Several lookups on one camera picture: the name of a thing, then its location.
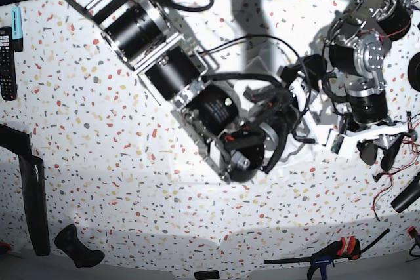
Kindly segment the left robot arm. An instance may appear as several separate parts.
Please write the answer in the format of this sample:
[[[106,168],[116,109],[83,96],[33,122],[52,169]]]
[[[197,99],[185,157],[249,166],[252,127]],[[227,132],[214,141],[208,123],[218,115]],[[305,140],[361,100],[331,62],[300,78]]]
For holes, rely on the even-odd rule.
[[[364,163],[372,165],[377,150],[382,149],[383,172],[391,170],[404,137],[413,135],[405,123],[389,117],[383,75],[392,44],[410,30],[412,5],[413,0],[355,0],[331,25],[325,40],[331,65],[352,76],[344,85],[344,96],[332,93],[332,73],[322,79],[329,98],[334,103],[347,103],[352,117],[351,127],[338,133],[332,150],[343,157],[358,150]]]

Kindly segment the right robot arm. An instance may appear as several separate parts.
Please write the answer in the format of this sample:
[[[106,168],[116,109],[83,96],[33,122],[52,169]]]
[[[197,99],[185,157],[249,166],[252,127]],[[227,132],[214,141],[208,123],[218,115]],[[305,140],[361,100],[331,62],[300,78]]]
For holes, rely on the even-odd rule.
[[[216,73],[209,52],[199,50],[170,21],[168,9],[198,12],[172,0],[65,0],[100,28],[115,55],[172,114],[198,147],[203,161],[227,183],[269,173],[287,139],[315,144],[316,129],[297,133],[310,115],[309,70],[289,87],[270,73]]]

